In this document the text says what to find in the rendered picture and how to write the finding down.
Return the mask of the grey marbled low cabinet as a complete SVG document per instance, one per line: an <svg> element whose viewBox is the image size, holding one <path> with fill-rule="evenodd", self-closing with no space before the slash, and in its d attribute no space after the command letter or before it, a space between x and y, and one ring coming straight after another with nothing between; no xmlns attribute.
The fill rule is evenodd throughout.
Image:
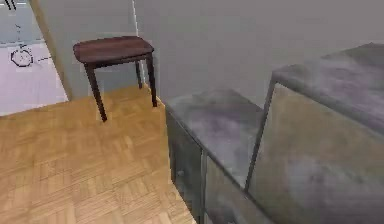
<svg viewBox="0 0 384 224"><path fill-rule="evenodd" d="M197 224L274 224L245 190L263 110L231 89L165 103L171 180Z"/></svg>

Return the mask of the grey marbled tall cabinet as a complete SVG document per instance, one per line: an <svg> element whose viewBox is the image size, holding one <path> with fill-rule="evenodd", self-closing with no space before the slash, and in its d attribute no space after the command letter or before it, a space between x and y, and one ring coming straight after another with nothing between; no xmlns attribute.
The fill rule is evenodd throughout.
<svg viewBox="0 0 384 224"><path fill-rule="evenodd" d="M275 224L384 224L384 44L276 69L250 196Z"/></svg>

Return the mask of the dark brown wooden stool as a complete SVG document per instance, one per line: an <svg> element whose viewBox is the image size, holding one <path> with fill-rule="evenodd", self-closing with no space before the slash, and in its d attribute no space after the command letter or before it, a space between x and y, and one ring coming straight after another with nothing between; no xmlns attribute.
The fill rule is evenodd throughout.
<svg viewBox="0 0 384 224"><path fill-rule="evenodd" d="M143 87L139 62L146 61L151 101L157 106L156 80L154 70L154 47L139 36L119 36L94 39L76 43L73 52L78 62L82 63L103 122L107 115L101 98L95 70L113 65L133 62L139 88Z"/></svg>

